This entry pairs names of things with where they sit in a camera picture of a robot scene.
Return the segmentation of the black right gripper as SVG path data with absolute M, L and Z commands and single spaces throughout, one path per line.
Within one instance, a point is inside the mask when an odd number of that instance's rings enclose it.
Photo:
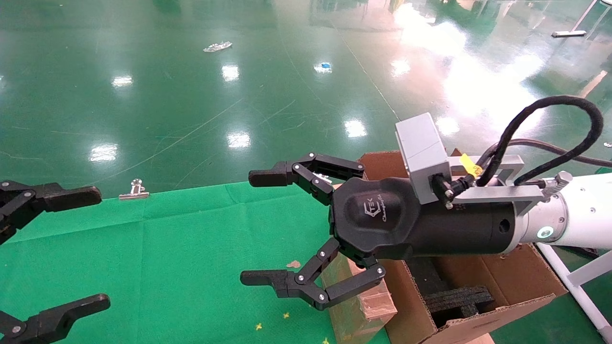
M 407 178 L 366 181 L 365 167 L 330 155 L 309 153 L 279 161 L 271 169 L 249 171 L 252 187 L 299 186 L 322 205 L 331 205 L 331 237 L 299 272 L 245 270 L 246 286 L 272 287 L 278 298 L 300 298 L 319 311 L 379 285 L 385 268 L 377 259 L 487 255 L 509 248 L 516 217 L 510 202 L 421 204 Z M 337 190 L 321 176 L 346 181 Z M 317 278 L 339 252 L 365 271 L 321 288 Z

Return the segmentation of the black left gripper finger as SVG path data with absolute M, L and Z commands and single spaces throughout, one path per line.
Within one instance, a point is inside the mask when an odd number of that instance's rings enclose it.
M 0 185 L 0 244 L 6 243 L 41 213 L 58 213 L 101 203 L 97 187 L 64 189 L 58 183 Z
M 110 307 L 107 294 L 95 294 L 87 298 L 64 303 L 22 321 L 6 312 L 0 312 L 2 344 L 52 344 L 68 336 L 74 323 L 86 316 L 105 311 Z

